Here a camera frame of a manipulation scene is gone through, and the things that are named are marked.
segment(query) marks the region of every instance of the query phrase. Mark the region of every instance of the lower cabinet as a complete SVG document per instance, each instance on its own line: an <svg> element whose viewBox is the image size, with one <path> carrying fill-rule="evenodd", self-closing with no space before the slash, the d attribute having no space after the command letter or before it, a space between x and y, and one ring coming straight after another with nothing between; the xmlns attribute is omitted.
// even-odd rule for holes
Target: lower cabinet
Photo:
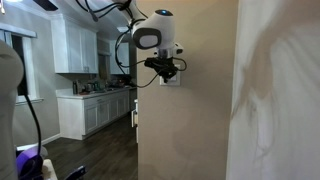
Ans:
<svg viewBox="0 0 320 180"><path fill-rule="evenodd" d="M60 136L82 140L129 112L129 91L88 99L58 98Z"/></svg>

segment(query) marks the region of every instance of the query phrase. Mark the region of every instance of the bottle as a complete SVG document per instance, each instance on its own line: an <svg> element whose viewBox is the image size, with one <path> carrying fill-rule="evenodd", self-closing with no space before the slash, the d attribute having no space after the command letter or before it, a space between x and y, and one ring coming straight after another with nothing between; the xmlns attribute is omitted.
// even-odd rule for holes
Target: bottle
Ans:
<svg viewBox="0 0 320 180"><path fill-rule="evenodd" d="M78 94L78 86L76 81L73 81L72 90L73 90L73 94Z"/></svg>

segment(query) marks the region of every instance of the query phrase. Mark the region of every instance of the ceiling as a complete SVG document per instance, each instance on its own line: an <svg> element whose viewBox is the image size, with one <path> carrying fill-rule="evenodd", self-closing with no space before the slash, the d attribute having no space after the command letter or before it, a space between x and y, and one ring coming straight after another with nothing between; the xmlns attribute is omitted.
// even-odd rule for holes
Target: ceiling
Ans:
<svg viewBox="0 0 320 180"><path fill-rule="evenodd" d="M80 21L86 26L91 26L98 30L98 36L104 39L114 40L120 32L117 27L125 27L127 21L118 9L114 9L108 15L99 19L98 22L94 22L91 15L80 8L75 0L50 0L59 9L57 11L45 11L33 0L23 0L19 3L9 3L13 6L24 6L31 11L41 12L48 16L55 14L64 14L72 19ZM84 0L79 0L80 3L85 6ZM111 4L111 0L88 0L88 3L93 10L101 9L106 5Z"/></svg>

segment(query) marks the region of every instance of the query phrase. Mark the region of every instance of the baseboard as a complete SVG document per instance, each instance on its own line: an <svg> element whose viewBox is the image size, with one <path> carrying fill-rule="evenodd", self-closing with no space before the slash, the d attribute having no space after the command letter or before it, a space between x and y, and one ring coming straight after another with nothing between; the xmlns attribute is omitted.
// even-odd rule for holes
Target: baseboard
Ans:
<svg viewBox="0 0 320 180"><path fill-rule="evenodd" d="M51 137L49 137L49 138L47 138L45 140L42 140L41 143L42 143L42 145L45 145L45 144L48 144L48 143L50 143L50 142L52 142L52 141L54 141L54 140L56 140L58 138L60 138L60 134L56 134L56 135L51 136Z"/></svg>

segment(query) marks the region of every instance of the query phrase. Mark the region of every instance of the window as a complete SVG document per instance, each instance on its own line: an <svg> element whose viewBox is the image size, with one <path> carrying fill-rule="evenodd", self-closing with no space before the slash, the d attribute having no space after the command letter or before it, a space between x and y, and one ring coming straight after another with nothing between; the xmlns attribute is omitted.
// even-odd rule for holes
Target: window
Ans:
<svg viewBox="0 0 320 180"><path fill-rule="evenodd" d="M31 38L21 34L0 30L0 39L5 41L17 52L23 63L24 77L17 88L18 97L16 102L25 102L25 93L28 94L31 100L36 100L38 98L38 88L32 61Z"/></svg>

